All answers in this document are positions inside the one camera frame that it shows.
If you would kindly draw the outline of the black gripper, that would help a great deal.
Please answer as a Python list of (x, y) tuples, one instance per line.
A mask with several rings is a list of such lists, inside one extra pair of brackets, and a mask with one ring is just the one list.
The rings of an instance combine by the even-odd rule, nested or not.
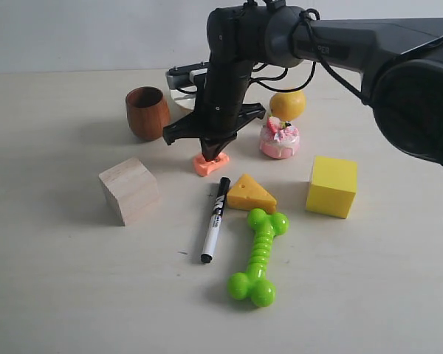
[(195, 106), (191, 113), (163, 128), (163, 139), (171, 145), (178, 139), (200, 139), (206, 162), (215, 160), (237, 138), (237, 132), (254, 119), (262, 119), (260, 103), (245, 103), (254, 63), (212, 63), (206, 74), (193, 79)]

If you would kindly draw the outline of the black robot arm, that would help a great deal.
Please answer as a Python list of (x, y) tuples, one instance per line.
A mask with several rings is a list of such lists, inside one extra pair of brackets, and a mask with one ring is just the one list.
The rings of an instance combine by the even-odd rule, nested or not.
[(248, 87), (269, 85), (254, 72), (309, 60), (330, 75), (361, 75), (348, 90), (372, 108), (383, 136), (409, 156), (443, 166), (443, 18), (323, 20), (317, 10), (266, 1), (215, 9), (207, 20), (208, 61), (168, 70), (172, 89), (196, 87), (191, 113), (164, 128), (171, 144), (198, 139), (214, 160), (240, 129), (262, 118)]

